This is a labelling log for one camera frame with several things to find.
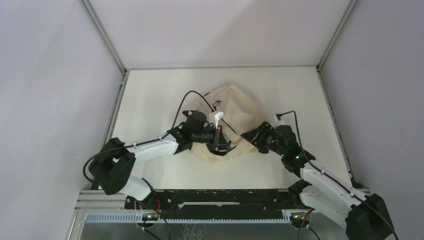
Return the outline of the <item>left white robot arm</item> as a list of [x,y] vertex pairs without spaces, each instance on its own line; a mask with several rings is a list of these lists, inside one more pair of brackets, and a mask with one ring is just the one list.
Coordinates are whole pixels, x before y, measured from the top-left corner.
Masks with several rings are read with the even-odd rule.
[[87,161],[84,171],[92,175],[92,181],[106,195],[124,194],[145,209],[153,207],[157,200],[154,188],[145,179],[132,175],[134,166],[191,150],[195,143],[204,144],[218,156],[232,150],[220,125],[225,116],[223,111],[215,110],[209,115],[200,111],[185,111],[184,114],[185,121],[158,138],[133,143],[125,143],[117,137],[110,139]]

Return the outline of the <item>beige canvas student bag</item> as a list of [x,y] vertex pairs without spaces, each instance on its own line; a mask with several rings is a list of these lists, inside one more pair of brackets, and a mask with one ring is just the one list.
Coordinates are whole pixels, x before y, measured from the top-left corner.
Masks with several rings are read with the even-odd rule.
[[257,153],[257,148],[241,135],[270,121],[260,105],[235,84],[219,87],[207,93],[204,98],[211,107],[224,112],[219,124],[222,125],[225,140],[231,142],[232,150],[220,156],[211,153],[206,145],[194,143],[191,153],[201,161],[211,164],[233,161]]

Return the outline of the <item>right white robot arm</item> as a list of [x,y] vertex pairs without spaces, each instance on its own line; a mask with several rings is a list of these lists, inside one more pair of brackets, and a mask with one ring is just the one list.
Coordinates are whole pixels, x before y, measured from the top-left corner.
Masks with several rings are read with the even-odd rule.
[[303,187],[289,194],[295,208],[311,207],[338,224],[350,240],[385,240],[395,234],[382,197],[367,195],[332,174],[304,150],[289,125],[263,122],[241,137],[260,153],[274,152],[284,167],[299,177]]

